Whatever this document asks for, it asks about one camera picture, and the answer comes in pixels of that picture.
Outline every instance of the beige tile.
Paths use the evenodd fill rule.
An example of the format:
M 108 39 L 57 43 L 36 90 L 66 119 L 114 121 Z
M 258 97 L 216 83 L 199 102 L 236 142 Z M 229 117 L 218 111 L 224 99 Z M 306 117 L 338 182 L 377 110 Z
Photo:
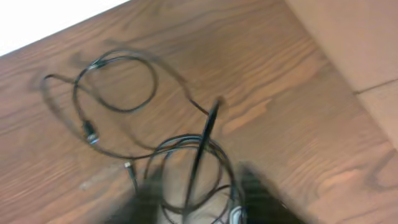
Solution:
M 357 90 L 398 78 L 397 0 L 286 0 Z
M 398 82 L 359 95 L 363 105 L 398 149 Z

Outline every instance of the wooden table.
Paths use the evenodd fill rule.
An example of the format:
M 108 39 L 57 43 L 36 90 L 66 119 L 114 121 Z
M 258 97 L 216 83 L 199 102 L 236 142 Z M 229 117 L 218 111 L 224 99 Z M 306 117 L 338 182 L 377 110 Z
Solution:
M 396 223 L 396 150 L 281 0 L 131 1 L 3 56 L 0 223 L 99 223 L 131 194 L 123 161 L 80 142 L 39 91 L 44 75 L 75 77 L 100 54 L 124 47 L 163 57 L 207 108 L 224 96 L 229 111 L 213 138 L 234 163 L 249 161 L 272 181 L 306 220 Z M 158 71 L 157 96 L 134 114 L 112 113 L 81 94 L 104 146 L 141 155 L 132 137 L 155 146 L 201 131 L 205 117 Z M 117 106 L 134 105 L 150 91 L 138 63 L 106 67 L 92 81 Z M 79 125 L 71 86 L 50 86 Z M 171 192 L 181 188 L 177 180 L 188 175 L 190 158 L 173 157 Z M 210 175 L 214 161 L 206 163 Z

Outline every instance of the cable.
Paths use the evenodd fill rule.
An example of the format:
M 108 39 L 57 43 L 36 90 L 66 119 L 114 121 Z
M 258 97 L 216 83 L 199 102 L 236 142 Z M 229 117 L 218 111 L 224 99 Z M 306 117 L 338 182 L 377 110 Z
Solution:
M 110 57 L 114 54 L 125 54 L 122 56 L 115 56 L 115 57 Z M 148 70 L 150 71 L 150 75 L 152 77 L 152 90 L 146 100 L 144 100 L 141 104 L 138 106 L 132 107 L 132 108 L 118 108 L 116 106 L 113 106 L 112 104 L 106 102 L 99 94 L 91 91 L 89 88 L 85 87 L 84 85 L 80 84 L 81 79 L 90 71 L 90 70 L 98 70 L 110 63 L 117 62 L 120 60 L 136 60 L 143 65 L 145 65 Z M 126 167 L 130 168 L 131 172 L 130 176 L 133 175 L 133 183 L 134 187 L 137 190 L 137 180 L 135 176 L 135 171 L 133 170 L 133 167 L 131 167 L 131 163 L 134 161 L 140 160 L 140 159 L 148 159 L 147 160 L 147 165 L 144 171 L 144 178 L 146 179 L 148 176 L 148 172 L 150 169 L 151 162 L 153 159 L 157 156 L 163 155 L 164 158 L 162 160 L 162 170 L 164 170 L 164 167 L 166 165 L 166 162 L 168 158 L 175 152 L 179 150 L 187 150 L 187 149 L 193 149 L 197 150 L 197 156 L 195 158 L 194 165 L 192 167 L 192 173 L 190 177 L 190 182 L 188 185 L 188 192 L 187 192 L 187 197 L 185 199 L 185 205 L 184 207 L 175 207 L 171 204 L 169 204 L 164 198 L 162 198 L 162 203 L 161 203 L 161 209 L 163 211 L 163 214 L 165 218 L 170 222 L 170 223 L 176 223 L 175 221 L 171 220 L 170 217 L 167 215 L 166 211 L 176 213 L 179 215 L 183 215 L 183 222 L 184 217 L 189 215 L 189 213 L 194 212 L 195 210 L 199 209 L 201 206 L 207 203 L 212 196 L 214 196 L 217 192 L 220 190 L 228 189 L 229 188 L 229 200 L 227 201 L 223 211 L 221 214 L 212 222 L 212 223 L 224 223 L 222 220 L 222 217 L 224 214 L 229 210 L 232 210 L 236 205 L 242 204 L 243 201 L 243 195 L 241 191 L 238 188 L 238 185 L 236 183 L 234 173 L 232 170 L 231 163 L 225 154 L 225 152 L 222 150 L 221 146 L 218 145 L 218 143 L 210 138 L 210 133 L 211 129 L 213 128 L 218 107 L 220 106 L 220 100 L 216 100 L 216 103 L 213 107 L 213 109 L 210 111 L 210 117 L 208 121 L 206 122 L 206 128 L 203 132 L 203 134 L 183 134 L 179 136 L 175 136 L 172 138 L 168 138 L 161 142 L 157 147 L 150 147 L 150 146 L 144 146 L 142 144 L 139 144 L 140 146 L 144 147 L 145 149 L 151 149 L 153 150 L 152 153 L 146 154 L 144 156 L 125 156 L 122 154 L 118 154 L 116 152 L 112 152 L 109 150 L 106 150 L 102 148 L 99 145 L 99 138 L 98 138 L 98 133 L 96 132 L 94 124 L 86 117 L 86 114 L 84 114 L 80 102 L 78 99 L 78 90 L 83 90 L 86 92 L 89 96 L 91 96 L 94 100 L 96 100 L 99 104 L 103 105 L 105 108 L 115 111 L 117 113 L 133 113 L 137 111 L 138 109 L 141 109 L 144 107 L 146 104 L 148 104 L 153 97 L 155 97 L 157 89 L 159 87 L 159 76 L 155 70 L 155 68 L 152 66 L 151 63 L 154 63 L 158 67 L 162 68 L 165 70 L 171 77 L 175 79 L 175 81 L 180 85 L 180 87 L 183 90 L 183 93 L 187 100 L 194 106 L 196 107 L 199 111 L 201 111 L 203 114 L 206 116 L 209 116 L 209 112 L 202 108 L 196 101 L 193 100 L 192 95 L 187 88 L 187 81 L 176 71 L 174 70 L 169 64 L 165 63 L 163 60 L 161 60 L 159 57 L 156 57 L 149 52 L 144 52 L 142 50 L 130 50 L 130 49 L 122 49 L 122 50 L 112 50 L 109 52 L 106 52 L 96 60 L 92 61 L 85 69 L 83 69 L 80 74 L 75 78 L 71 79 L 68 77 L 64 77 L 62 75 L 57 75 L 57 74 L 50 74 L 45 76 L 42 81 L 40 82 L 40 89 L 42 92 L 42 96 L 44 99 L 44 102 L 47 104 L 47 106 L 52 110 L 53 114 L 61 121 L 63 122 L 66 127 L 78 138 L 80 138 L 83 142 L 86 144 L 90 145 L 96 152 L 102 153 L 105 156 L 113 157 L 116 159 L 124 159 L 129 161 L 126 163 Z M 73 85 L 73 90 L 72 90 L 72 102 L 73 105 L 76 109 L 76 112 L 78 114 L 78 117 L 80 121 L 82 122 L 83 126 L 83 131 L 84 135 L 81 134 L 81 131 L 79 128 L 76 128 L 76 126 L 73 124 L 73 121 L 68 119 L 66 116 L 62 114 L 62 110 L 59 108 L 58 105 L 55 104 L 55 102 L 52 100 L 52 97 L 50 96 L 49 93 L 49 88 L 46 85 L 46 82 L 48 79 L 53 78 L 56 80 L 60 80 L 65 83 L 69 83 Z M 195 180 L 196 180 L 196 175 L 197 171 L 199 168 L 200 164 L 200 159 L 202 157 L 202 154 L 204 152 L 209 153 L 210 155 L 214 156 L 218 160 L 218 175 L 215 183 L 213 184 L 212 188 L 207 192 L 205 195 L 201 197 L 196 203 L 191 203 L 190 198 L 192 196 L 193 192 L 193 187 L 195 185 Z M 222 185 L 219 187 L 219 184 L 221 182 L 221 178 L 223 176 L 224 170 L 227 172 L 229 176 L 229 184 L 228 185 Z

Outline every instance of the black cable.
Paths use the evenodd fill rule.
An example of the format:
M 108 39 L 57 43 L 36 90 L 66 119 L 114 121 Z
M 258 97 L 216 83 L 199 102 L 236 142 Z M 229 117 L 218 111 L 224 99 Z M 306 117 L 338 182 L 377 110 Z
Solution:
M 116 56 L 112 58 L 108 58 L 112 54 L 119 54 L 119 53 L 125 53 L 127 55 L 122 55 L 122 56 Z M 100 69 L 103 66 L 106 66 L 110 63 L 120 61 L 120 60 L 137 60 L 141 63 L 143 63 L 150 71 L 151 77 L 152 77 L 152 91 L 148 98 L 143 101 L 141 104 L 138 106 L 135 106 L 133 108 L 117 108 L 108 102 L 106 102 L 104 99 L 102 99 L 99 94 L 96 94 L 93 91 L 90 91 L 89 88 L 85 87 L 84 85 L 80 84 L 80 80 L 84 77 L 84 75 L 87 74 L 90 70 L 93 69 Z M 170 222 L 170 223 L 175 223 L 173 220 L 170 219 L 170 217 L 167 215 L 166 210 L 169 212 L 173 212 L 179 215 L 183 215 L 183 213 L 187 213 L 185 215 L 188 215 L 189 213 L 194 212 L 201 206 L 207 203 L 212 196 L 214 196 L 217 192 L 223 189 L 229 188 L 229 200 L 227 201 L 223 211 L 221 214 L 216 218 L 212 223 L 217 223 L 217 222 L 223 222 L 221 219 L 223 215 L 228 211 L 233 208 L 233 206 L 237 204 L 242 204 L 243 196 L 242 193 L 239 191 L 236 180 L 234 178 L 233 170 L 230 164 L 230 161 L 225 154 L 225 152 L 222 150 L 221 146 L 217 144 L 214 140 L 210 138 L 210 131 L 212 126 L 214 125 L 215 118 L 216 118 L 216 111 L 218 110 L 219 107 L 219 102 L 217 102 L 217 109 L 215 110 L 215 113 L 213 113 L 213 117 L 209 118 L 209 120 L 206 123 L 206 126 L 211 126 L 210 131 L 204 130 L 203 135 L 200 134 L 183 134 L 179 136 L 175 136 L 172 138 L 168 138 L 164 140 L 162 143 L 160 143 L 157 147 L 150 147 L 150 146 L 142 146 L 145 147 L 146 149 L 152 149 L 153 152 L 150 154 L 146 154 L 144 156 L 125 156 L 122 154 L 118 154 L 116 152 L 111 152 L 106 149 L 103 149 L 99 144 L 98 144 L 98 134 L 96 133 L 95 126 L 89 121 L 84 114 L 80 102 L 78 100 L 78 90 L 83 90 L 87 94 L 89 94 L 91 97 L 94 98 L 99 104 L 103 105 L 107 109 L 111 111 L 115 111 L 118 113 L 133 113 L 137 111 L 138 109 L 144 107 L 146 104 L 148 104 L 153 97 L 156 95 L 156 91 L 159 86 L 159 76 L 155 70 L 155 68 L 152 66 L 150 63 L 154 63 L 160 68 L 164 69 L 170 76 L 172 76 L 177 83 L 181 86 L 183 93 L 185 97 L 188 99 L 188 101 L 197 109 L 199 109 L 202 113 L 205 115 L 209 115 L 209 112 L 202 108 L 197 102 L 195 102 L 192 99 L 191 93 L 189 89 L 187 88 L 187 82 L 186 80 L 177 72 L 175 71 L 169 64 L 165 63 L 163 60 L 160 58 L 148 53 L 144 52 L 142 50 L 129 50 L 129 49 L 123 49 L 123 50 L 112 50 L 109 52 L 106 52 L 96 60 L 92 61 L 85 69 L 83 69 L 80 74 L 76 77 L 76 79 L 71 79 L 68 77 L 64 77 L 62 75 L 57 75 L 57 74 L 51 74 L 47 75 L 42 79 L 42 82 L 40 83 L 40 89 L 42 90 L 42 95 L 44 98 L 45 103 L 49 106 L 49 108 L 53 111 L 55 116 L 62 121 L 67 128 L 75 134 L 78 138 L 80 138 L 83 142 L 89 144 L 96 152 L 102 153 L 105 156 L 117 158 L 117 159 L 124 159 L 128 160 L 130 162 L 137 161 L 139 159 L 148 159 L 146 169 L 144 172 L 144 178 L 147 177 L 148 171 L 150 168 L 150 164 L 153 161 L 154 157 L 164 155 L 163 161 L 162 161 L 162 170 L 165 167 L 167 159 L 173 154 L 175 151 L 179 150 L 184 150 L 184 149 L 194 149 L 198 150 L 197 152 L 197 157 L 195 159 L 193 168 L 192 168 L 192 175 L 190 178 L 190 183 L 188 186 L 188 193 L 187 193 L 187 198 L 185 201 L 185 206 L 180 208 L 180 207 L 175 207 L 168 202 L 164 198 L 162 198 L 162 211 L 165 215 L 165 218 Z M 69 120 L 66 116 L 62 114 L 61 109 L 59 108 L 58 105 L 54 103 L 52 98 L 50 97 L 49 94 L 49 89 L 47 88 L 46 81 L 49 78 L 53 78 L 56 80 L 63 81 L 65 83 L 70 83 L 73 85 L 73 92 L 72 92 L 72 102 L 74 104 L 74 107 L 76 109 L 76 112 L 78 113 L 79 119 L 81 120 L 83 124 L 83 130 L 85 132 L 85 136 L 81 135 L 81 132 L 79 131 L 78 128 L 73 124 L 73 121 Z M 199 199 L 196 203 L 191 203 L 190 202 L 190 197 L 192 194 L 192 188 L 195 185 L 195 179 L 196 179 L 196 173 L 198 170 L 199 166 L 199 161 L 201 158 L 201 154 L 204 152 L 210 153 L 210 155 L 215 156 L 218 160 L 218 176 L 217 180 L 215 181 L 214 185 L 210 189 L 209 192 L 207 192 L 205 195 Z M 229 184 L 228 185 L 223 185 L 219 187 L 219 184 L 221 182 L 221 178 L 223 175 L 223 170 L 227 171 L 227 174 L 229 176 Z M 136 176 L 134 174 L 133 178 L 133 183 L 134 187 L 137 189 L 137 182 L 136 182 Z

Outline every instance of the white surface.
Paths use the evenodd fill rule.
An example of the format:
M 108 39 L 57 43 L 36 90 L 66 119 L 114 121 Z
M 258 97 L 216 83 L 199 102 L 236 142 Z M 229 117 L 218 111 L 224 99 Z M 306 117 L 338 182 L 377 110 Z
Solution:
M 128 0 L 0 0 L 0 56 Z

